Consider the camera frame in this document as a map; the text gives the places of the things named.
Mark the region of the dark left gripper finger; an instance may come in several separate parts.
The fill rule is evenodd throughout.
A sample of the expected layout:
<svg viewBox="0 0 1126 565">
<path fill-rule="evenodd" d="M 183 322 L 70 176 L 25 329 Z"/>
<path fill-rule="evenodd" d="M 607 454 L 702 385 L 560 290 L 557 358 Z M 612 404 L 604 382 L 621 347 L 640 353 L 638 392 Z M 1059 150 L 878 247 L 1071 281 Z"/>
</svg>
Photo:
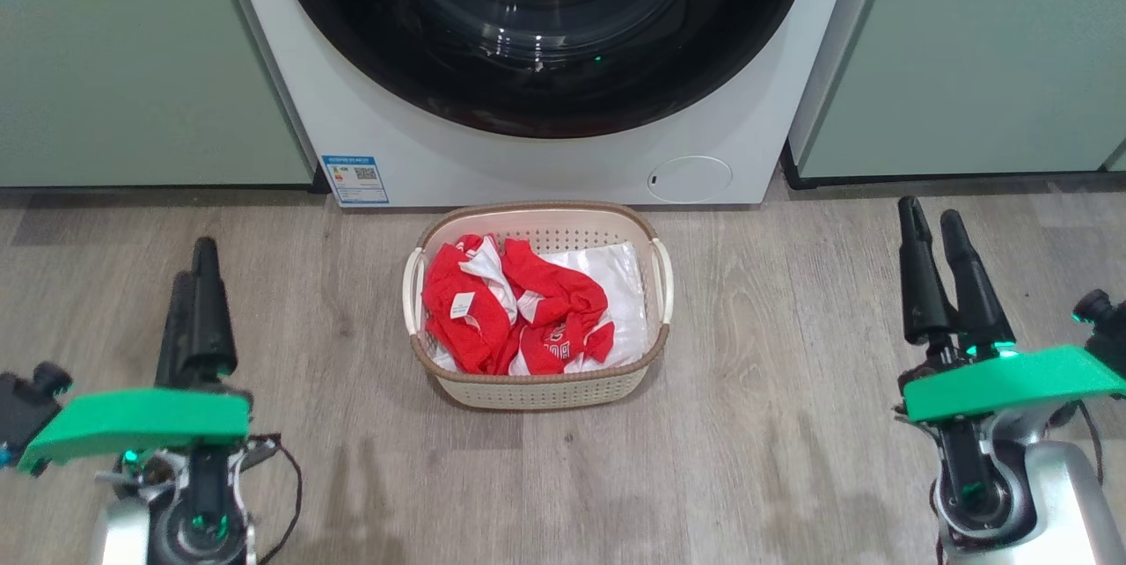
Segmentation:
<svg viewBox="0 0 1126 565">
<path fill-rule="evenodd" d="M 193 313 L 193 273 L 177 273 L 172 285 L 172 299 L 166 312 L 164 335 L 158 352 L 157 387 L 185 388 L 188 385 L 185 380 L 184 357 L 189 348 Z"/>
<path fill-rule="evenodd" d="M 236 341 L 214 237 L 194 241 L 190 282 L 186 366 L 206 378 L 227 377 L 238 367 Z"/>
</svg>

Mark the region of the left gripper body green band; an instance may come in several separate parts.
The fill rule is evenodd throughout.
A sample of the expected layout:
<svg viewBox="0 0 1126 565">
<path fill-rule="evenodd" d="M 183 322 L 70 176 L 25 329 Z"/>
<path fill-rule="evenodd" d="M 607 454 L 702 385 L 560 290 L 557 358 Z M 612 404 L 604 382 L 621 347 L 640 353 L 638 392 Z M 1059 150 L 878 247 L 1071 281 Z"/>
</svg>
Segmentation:
<svg viewBox="0 0 1126 565">
<path fill-rule="evenodd" d="M 236 393 L 136 388 L 80 395 L 32 436 L 18 469 L 128 451 L 185 450 L 188 520 L 197 532 L 229 532 L 236 497 L 229 457 L 250 437 L 251 400 Z"/>
</svg>

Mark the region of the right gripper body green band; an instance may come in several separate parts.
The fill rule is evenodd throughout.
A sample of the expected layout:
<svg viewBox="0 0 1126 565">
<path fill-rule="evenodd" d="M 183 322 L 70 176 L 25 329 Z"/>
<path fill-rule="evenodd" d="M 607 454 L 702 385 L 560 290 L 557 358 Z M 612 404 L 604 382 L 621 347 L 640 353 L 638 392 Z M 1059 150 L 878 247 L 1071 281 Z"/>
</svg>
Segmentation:
<svg viewBox="0 0 1126 565">
<path fill-rule="evenodd" d="M 1123 349 L 1055 346 L 926 374 L 903 388 L 911 423 L 937 433 L 944 456 L 947 501 L 958 513 L 997 513 L 1002 508 L 1000 469 L 982 448 L 984 420 L 1008 409 L 1121 395 Z"/>
</svg>

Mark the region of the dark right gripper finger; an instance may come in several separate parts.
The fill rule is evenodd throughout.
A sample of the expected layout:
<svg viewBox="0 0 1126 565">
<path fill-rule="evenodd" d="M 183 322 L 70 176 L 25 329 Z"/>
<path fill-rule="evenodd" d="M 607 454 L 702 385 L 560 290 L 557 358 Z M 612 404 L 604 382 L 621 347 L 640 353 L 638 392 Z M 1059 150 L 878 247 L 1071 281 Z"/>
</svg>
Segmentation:
<svg viewBox="0 0 1126 565">
<path fill-rule="evenodd" d="M 897 201 L 903 335 L 911 346 L 948 346 L 951 304 L 933 261 L 932 228 L 915 196 Z"/>
<path fill-rule="evenodd" d="M 940 218 L 944 251 L 954 276 L 956 329 L 968 356 L 998 356 L 1016 346 L 1016 337 L 998 301 L 983 261 L 969 240 L 960 212 L 946 209 Z"/>
</svg>

